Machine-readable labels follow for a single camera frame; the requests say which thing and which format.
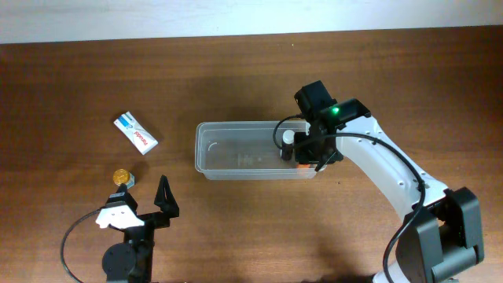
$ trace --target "brown wooden surface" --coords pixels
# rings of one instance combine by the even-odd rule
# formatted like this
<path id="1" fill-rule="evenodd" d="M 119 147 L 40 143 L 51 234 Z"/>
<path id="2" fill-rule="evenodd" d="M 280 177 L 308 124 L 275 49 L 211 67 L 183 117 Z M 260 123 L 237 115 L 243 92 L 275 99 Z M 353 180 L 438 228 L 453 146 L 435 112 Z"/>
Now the brown wooden surface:
<path id="1" fill-rule="evenodd" d="M 181 208 L 156 232 L 153 279 L 300 282 L 381 269 L 398 218 L 349 160 L 311 180 L 211 182 L 194 169 L 196 126 L 297 113 L 321 79 L 357 97 L 391 139 L 452 189 L 480 200 L 484 262 L 463 282 L 503 278 L 503 27 L 142 39 L 0 46 L 0 276 L 70 282 L 60 240 L 131 169 L 139 213 L 168 176 Z M 160 140 L 142 156 L 112 121 L 126 110 Z M 122 234 L 94 218 L 68 265 L 104 281 Z"/>

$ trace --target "white bottle cap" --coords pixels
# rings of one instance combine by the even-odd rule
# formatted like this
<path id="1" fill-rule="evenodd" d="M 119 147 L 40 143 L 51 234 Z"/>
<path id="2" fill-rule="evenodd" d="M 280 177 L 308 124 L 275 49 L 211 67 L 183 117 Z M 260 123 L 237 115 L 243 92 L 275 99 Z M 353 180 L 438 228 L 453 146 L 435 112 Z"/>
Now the white bottle cap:
<path id="1" fill-rule="evenodd" d="M 283 133 L 283 142 L 287 145 L 293 144 L 293 136 L 295 132 L 293 130 L 286 130 Z"/>

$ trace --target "transparent plastic bin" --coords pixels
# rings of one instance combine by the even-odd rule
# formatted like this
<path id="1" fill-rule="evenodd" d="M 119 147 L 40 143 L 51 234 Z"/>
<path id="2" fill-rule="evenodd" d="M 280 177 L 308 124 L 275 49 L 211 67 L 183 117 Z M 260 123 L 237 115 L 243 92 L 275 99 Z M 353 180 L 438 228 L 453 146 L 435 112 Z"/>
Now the transparent plastic bin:
<path id="1" fill-rule="evenodd" d="M 273 142 L 278 121 L 209 122 L 196 129 L 196 170 L 210 180 L 275 180 L 313 178 L 314 168 L 297 168 L 295 157 L 280 158 Z M 306 131 L 304 121 L 286 121 L 277 131 Z"/>

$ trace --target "black cable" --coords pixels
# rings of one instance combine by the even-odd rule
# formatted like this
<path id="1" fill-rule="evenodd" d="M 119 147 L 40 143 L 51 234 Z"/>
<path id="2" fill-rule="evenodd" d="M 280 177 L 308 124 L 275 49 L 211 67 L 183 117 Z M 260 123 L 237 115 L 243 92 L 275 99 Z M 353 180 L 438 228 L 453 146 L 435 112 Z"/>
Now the black cable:
<path id="1" fill-rule="evenodd" d="M 83 283 L 82 281 L 80 281 L 69 269 L 68 269 L 68 266 L 66 265 L 66 262 L 64 261 L 64 243 L 66 242 L 66 238 L 68 237 L 68 235 L 70 234 L 70 232 L 75 228 L 77 227 L 77 225 L 79 225 L 82 221 L 88 219 L 89 217 L 99 213 L 101 211 L 103 207 L 101 208 L 98 208 L 97 210 L 95 211 L 92 211 L 86 215 L 84 215 L 83 217 L 81 217 L 79 220 L 75 221 L 71 226 L 70 228 L 68 228 L 68 230 L 66 231 L 66 233 L 64 234 L 64 237 L 63 237 L 63 240 L 61 241 L 61 247 L 60 247 L 60 258 L 61 258 L 61 264 L 63 264 L 63 268 L 64 268 L 64 271 L 66 271 L 68 273 L 68 275 L 70 275 L 70 277 L 77 281 L 78 283 Z"/>
<path id="2" fill-rule="evenodd" d="M 283 149 L 283 147 L 277 143 L 277 140 L 276 140 L 276 132 L 277 132 L 277 129 L 280 127 L 280 125 L 286 121 L 286 120 L 289 120 L 289 119 L 293 119 L 293 118 L 303 118 L 304 115 L 302 114 L 297 114 L 297 115 L 293 115 L 293 116 L 288 116 L 286 118 L 284 118 L 283 120 L 281 120 L 277 125 L 276 127 L 274 128 L 274 131 L 273 131 L 273 141 L 274 141 L 274 144 L 279 148 L 279 149 Z"/>
<path id="3" fill-rule="evenodd" d="M 308 145 L 311 142 L 315 141 L 321 141 L 326 138 L 338 138 L 338 137 L 352 137 L 352 138 L 364 138 L 372 141 L 374 144 L 380 144 L 383 147 L 389 149 L 392 153 L 394 153 L 412 172 L 414 177 L 416 177 L 416 180 L 418 181 L 419 184 L 419 190 L 420 190 L 420 198 L 419 202 L 417 203 L 416 207 L 413 210 L 413 214 L 410 217 L 409 221 L 406 223 L 403 223 L 400 228 L 396 231 L 395 235 L 391 238 L 390 242 L 386 246 L 386 250 L 384 250 L 384 255 L 383 255 L 383 269 L 384 269 L 384 275 L 386 275 L 386 279 L 388 280 L 389 283 L 394 283 L 393 279 L 391 279 L 390 271 L 387 266 L 387 261 L 389 260 L 389 256 L 391 254 L 391 250 L 393 249 L 393 246 L 395 243 L 398 241 L 398 239 L 403 235 L 403 232 L 410 226 L 412 221 L 416 219 L 416 217 L 419 215 L 419 211 L 424 205 L 424 200 L 426 199 L 426 188 L 424 187 L 424 181 L 417 172 L 416 168 L 398 151 L 396 150 L 393 146 L 389 145 L 388 143 L 381 141 L 379 138 L 374 138 L 371 136 L 368 136 L 366 134 L 356 134 L 356 133 L 338 133 L 338 134 L 327 134 L 327 135 L 322 135 L 319 137 L 314 137 L 307 139 L 306 141 L 300 142 L 298 145 L 294 145 L 294 149 L 298 149 L 302 146 Z"/>

